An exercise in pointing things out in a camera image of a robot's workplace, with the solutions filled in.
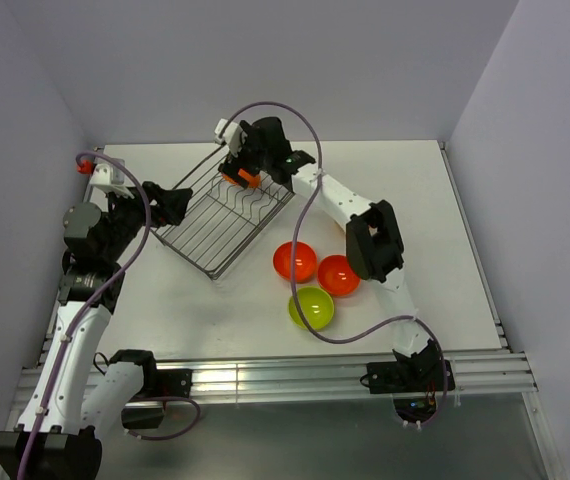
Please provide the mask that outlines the orange bowl white inside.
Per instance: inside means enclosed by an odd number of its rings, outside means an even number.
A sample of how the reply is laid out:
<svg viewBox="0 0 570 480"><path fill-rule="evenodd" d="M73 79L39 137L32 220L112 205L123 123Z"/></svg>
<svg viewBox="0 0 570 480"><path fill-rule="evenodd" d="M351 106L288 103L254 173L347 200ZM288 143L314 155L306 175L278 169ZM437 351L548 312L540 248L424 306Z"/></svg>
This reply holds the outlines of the orange bowl white inside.
<svg viewBox="0 0 570 480"><path fill-rule="evenodd" d="M230 177L224 172L222 172L221 175L230 184L237 185L242 188L256 189L261 184L261 176L259 174L251 175L243 169L240 169L235 177Z"/></svg>

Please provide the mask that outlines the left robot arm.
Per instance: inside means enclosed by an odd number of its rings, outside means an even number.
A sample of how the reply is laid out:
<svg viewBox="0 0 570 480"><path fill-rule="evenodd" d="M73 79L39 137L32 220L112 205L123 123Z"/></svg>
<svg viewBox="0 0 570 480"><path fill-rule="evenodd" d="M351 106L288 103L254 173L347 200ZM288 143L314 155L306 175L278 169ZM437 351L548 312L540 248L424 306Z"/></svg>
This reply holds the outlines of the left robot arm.
<svg viewBox="0 0 570 480"><path fill-rule="evenodd" d="M149 350L117 351L98 385L92 391L86 385L124 281L120 257L138 233L179 225L192 195L146 181L140 189L108 194L105 209L83 202L65 214L64 275L50 350L16 425L0 431L0 466L9 478L95 478L102 439L126 404L164 393Z"/></svg>

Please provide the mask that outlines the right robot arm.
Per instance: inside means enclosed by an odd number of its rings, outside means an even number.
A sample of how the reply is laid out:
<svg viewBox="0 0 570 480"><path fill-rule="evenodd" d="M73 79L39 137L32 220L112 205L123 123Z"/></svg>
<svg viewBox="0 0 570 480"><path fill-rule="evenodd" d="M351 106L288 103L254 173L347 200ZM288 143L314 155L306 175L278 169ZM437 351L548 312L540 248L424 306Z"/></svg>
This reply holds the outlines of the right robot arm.
<svg viewBox="0 0 570 480"><path fill-rule="evenodd" d="M385 380L402 391L447 393L452 375L440 342L424 321L409 292L404 274L404 242L392 205L374 202L325 173L322 153L296 150L282 121L266 117L253 123L222 119L214 130L217 144L227 148L220 171L246 187L248 175L266 174L276 184L319 206L346 236L346 261L361 280L374 281L396 308L395 316L346 338L359 341L385 327L394 333L394 375Z"/></svg>

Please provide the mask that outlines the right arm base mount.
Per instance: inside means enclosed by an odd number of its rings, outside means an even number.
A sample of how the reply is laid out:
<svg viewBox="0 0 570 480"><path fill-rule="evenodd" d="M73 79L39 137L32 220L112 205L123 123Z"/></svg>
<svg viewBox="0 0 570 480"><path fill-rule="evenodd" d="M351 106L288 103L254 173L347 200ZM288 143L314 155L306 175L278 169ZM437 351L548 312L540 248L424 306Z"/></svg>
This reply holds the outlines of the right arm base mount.
<svg viewBox="0 0 570 480"><path fill-rule="evenodd" d="M359 383L372 395L394 397L394 410L403 422L418 426L438 410L437 396L453 392L456 383L448 361L429 366L417 361L370 362Z"/></svg>

